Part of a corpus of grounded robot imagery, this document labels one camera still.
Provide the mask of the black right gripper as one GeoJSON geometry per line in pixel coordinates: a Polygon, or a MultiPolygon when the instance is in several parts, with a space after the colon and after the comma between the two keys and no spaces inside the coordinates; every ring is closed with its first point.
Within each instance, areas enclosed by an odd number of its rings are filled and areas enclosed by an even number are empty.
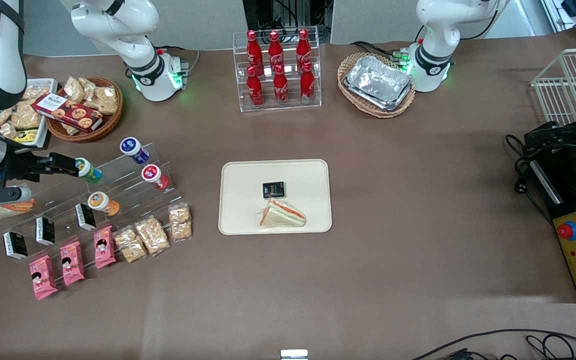
{"type": "Polygon", "coordinates": [[[39,156],[32,152],[12,152],[0,164],[0,193],[21,193],[20,189],[8,186],[7,182],[20,180],[38,183],[42,174],[64,174],[77,178],[79,169],[75,159],[61,153],[39,156]]]}

